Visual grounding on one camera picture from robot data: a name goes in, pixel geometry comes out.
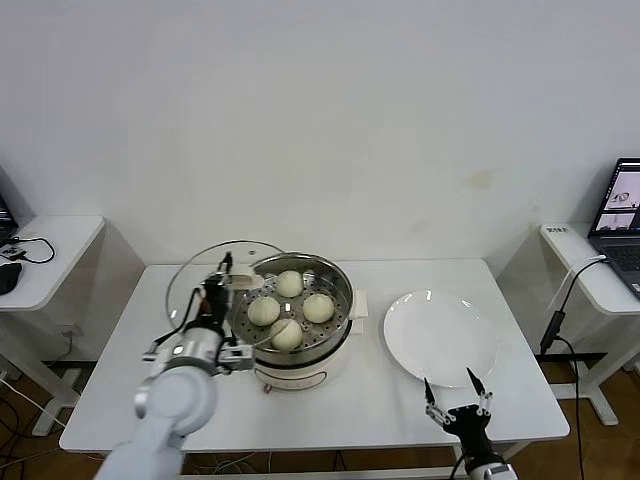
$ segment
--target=white plate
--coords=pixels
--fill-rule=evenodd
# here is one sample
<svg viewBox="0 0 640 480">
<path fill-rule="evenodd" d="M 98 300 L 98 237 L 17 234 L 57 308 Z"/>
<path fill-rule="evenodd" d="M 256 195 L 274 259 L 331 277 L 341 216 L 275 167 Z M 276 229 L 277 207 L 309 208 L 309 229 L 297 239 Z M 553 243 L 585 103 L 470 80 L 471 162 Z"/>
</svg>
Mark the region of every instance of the white plate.
<svg viewBox="0 0 640 480">
<path fill-rule="evenodd" d="M 468 386 L 467 367 L 483 378 L 496 363 L 491 321 L 471 303 L 439 290 L 396 300 L 384 317 L 384 338 L 405 370 L 433 385 Z"/>
</svg>

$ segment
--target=laptop keyboard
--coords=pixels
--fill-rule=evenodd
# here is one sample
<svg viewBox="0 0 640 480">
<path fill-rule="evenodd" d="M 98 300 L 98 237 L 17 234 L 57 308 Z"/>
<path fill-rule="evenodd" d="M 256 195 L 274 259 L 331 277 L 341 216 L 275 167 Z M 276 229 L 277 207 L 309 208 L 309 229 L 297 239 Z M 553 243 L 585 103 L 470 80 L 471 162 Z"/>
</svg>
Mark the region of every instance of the laptop keyboard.
<svg viewBox="0 0 640 480">
<path fill-rule="evenodd" d="M 607 257 L 616 262 L 622 271 L 640 271 L 640 245 L 607 247 L 605 253 Z"/>
</svg>

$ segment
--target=steamer basket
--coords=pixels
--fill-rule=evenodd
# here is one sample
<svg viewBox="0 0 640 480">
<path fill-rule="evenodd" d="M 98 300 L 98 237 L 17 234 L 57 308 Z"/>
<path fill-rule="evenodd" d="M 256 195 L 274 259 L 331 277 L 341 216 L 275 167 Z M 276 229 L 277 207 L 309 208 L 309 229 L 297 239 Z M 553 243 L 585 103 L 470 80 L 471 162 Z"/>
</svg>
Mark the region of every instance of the steamer basket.
<svg viewBox="0 0 640 480">
<path fill-rule="evenodd" d="M 253 264 L 253 268 L 264 277 L 265 284 L 258 290 L 234 294 L 230 324 L 245 343 L 257 344 L 256 360 L 259 364 L 271 368 L 302 368 L 327 358 L 342 345 L 351 329 L 349 312 L 353 304 L 353 289 L 338 266 L 322 257 L 291 252 L 260 260 Z M 276 292 L 277 276 L 286 270 L 302 274 L 304 290 L 295 298 L 282 297 Z M 314 293 L 323 293 L 333 301 L 334 315 L 325 323 L 311 323 L 302 313 L 304 300 Z M 279 318 L 292 318 L 300 324 L 303 340 L 297 349 L 291 352 L 276 350 L 268 340 L 271 327 L 258 327 L 249 321 L 249 305 L 260 297 L 277 300 L 280 304 Z"/>
</svg>

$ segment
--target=wooden floor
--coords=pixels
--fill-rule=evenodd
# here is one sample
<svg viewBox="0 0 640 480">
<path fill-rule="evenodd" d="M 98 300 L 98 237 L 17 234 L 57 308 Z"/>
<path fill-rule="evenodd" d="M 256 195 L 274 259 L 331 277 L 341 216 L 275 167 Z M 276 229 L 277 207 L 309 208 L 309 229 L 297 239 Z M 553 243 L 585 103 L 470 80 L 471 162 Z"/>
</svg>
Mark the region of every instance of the wooden floor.
<svg viewBox="0 0 640 480">
<path fill-rule="evenodd" d="M 571 370 L 563 364 L 545 364 L 543 370 L 549 381 L 568 382 L 572 380 Z M 30 395 L 41 405 L 47 400 L 47 394 L 29 379 L 22 378 L 15 386 Z M 616 427 L 605 427 L 598 420 L 591 405 L 586 400 L 580 401 L 583 446 L 585 453 L 585 474 L 590 480 L 640 480 L 640 377 L 633 373 L 618 372 L 603 386 L 614 411 L 620 419 Z M 18 397 L 6 388 L 3 397 L 18 410 L 20 429 L 32 419 L 35 407 Z M 540 442 L 529 446 L 515 456 L 511 462 L 521 480 L 578 480 L 579 467 L 577 457 L 577 441 L 575 435 L 575 403 L 561 402 L 562 409 L 571 423 L 571 435 L 562 440 Z M 15 418 L 11 410 L 0 405 L 0 419 L 14 427 Z M 44 439 L 21 439 L 10 453 L 13 457 L 26 457 L 39 452 L 55 449 L 58 446 L 58 434 Z M 0 445 L 10 438 L 5 427 L 0 425 Z M 11 444 L 0 451 L 1 455 L 9 455 Z M 216 462 L 235 460 L 246 454 L 228 455 L 189 455 L 185 464 L 185 474 L 212 473 Z M 266 472 L 268 453 L 258 453 L 248 458 L 239 468 L 249 473 Z M 451 465 L 453 455 L 451 449 L 445 448 L 408 448 L 395 450 L 349 450 L 342 452 L 341 459 L 336 452 L 308 453 L 274 453 L 271 458 L 273 472 L 331 471 L 336 465 L 338 470 L 362 470 L 382 468 L 413 468 Z M 85 455 L 72 454 L 60 450 L 33 458 L 24 462 L 23 479 L 67 479 L 86 480 L 96 474 L 100 460 Z M 235 467 L 225 473 L 237 472 Z M 20 479 L 20 465 L 14 464 L 0 470 L 0 480 Z"/>
</svg>

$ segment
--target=white desk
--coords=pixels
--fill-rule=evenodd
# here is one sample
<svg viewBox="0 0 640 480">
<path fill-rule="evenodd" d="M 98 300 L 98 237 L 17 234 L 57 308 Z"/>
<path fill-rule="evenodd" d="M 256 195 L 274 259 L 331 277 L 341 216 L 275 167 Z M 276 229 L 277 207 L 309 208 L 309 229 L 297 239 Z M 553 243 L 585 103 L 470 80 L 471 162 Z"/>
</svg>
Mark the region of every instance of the white desk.
<svg viewBox="0 0 640 480">
<path fill-rule="evenodd" d="M 586 223 L 549 223 L 540 227 L 542 237 L 556 253 L 562 264 L 571 268 L 576 262 L 598 255 L 587 240 L 590 225 Z M 593 307 L 603 314 L 616 316 L 640 316 L 640 300 L 620 280 L 615 272 L 604 264 L 594 265 L 578 277 L 580 286 Z M 633 361 L 640 353 L 640 319 L 628 318 L 626 334 L 620 335 L 609 353 L 593 368 L 579 362 L 580 398 L 591 401 L 594 410 L 605 425 L 617 425 L 618 418 L 611 409 L 599 386 L 621 367 Z M 552 385 L 558 400 L 574 398 L 575 384 Z"/>
<path fill-rule="evenodd" d="M 484 379 L 495 399 L 488 434 L 496 442 L 531 442 L 567 435 L 569 426 L 513 315 L 482 260 L 339 262 L 355 289 L 367 291 L 364 334 L 353 336 L 338 375 L 317 388 L 265 395 L 252 372 L 216 377 L 213 419 L 191 435 L 188 452 L 273 451 L 454 445 L 425 416 L 423 384 L 387 353 L 380 326 L 394 300 L 417 289 L 440 288 L 467 298 L 493 319 L 498 363 Z M 151 340 L 168 329 L 166 286 L 176 266 L 148 267 L 117 324 L 60 445 L 76 452 L 107 452 L 130 439 L 136 424 L 133 395 L 149 373 L 140 360 Z M 436 388 L 442 406 L 477 399 L 471 387 Z M 283 416 L 287 422 L 281 422 Z"/>
<path fill-rule="evenodd" d="M 99 216 L 43 216 L 18 218 L 17 221 L 21 226 L 17 232 L 19 237 L 46 238 L 55 248 L 56 256 L 51 262 L 41 265 L 23 264 L 16 288 L 0 296 L 0 314 L 44 307 L 104 226 L 104 220 Z M 47 258 L 50 255 L 46 246 L 35 242 L 24 244 L 24 248 L 33 258 Z M 46 407 L 50 413 L 57 415 L 61 408 L 76 404 L 78 394 L 71 385 L 79 371 L 69 370 L 60 379 L 1 324 L 0 355 L 53 395 Z M 45 435 L 52 422 L 43 415 L 33 429 L 34 435 Z"/>
</svg>

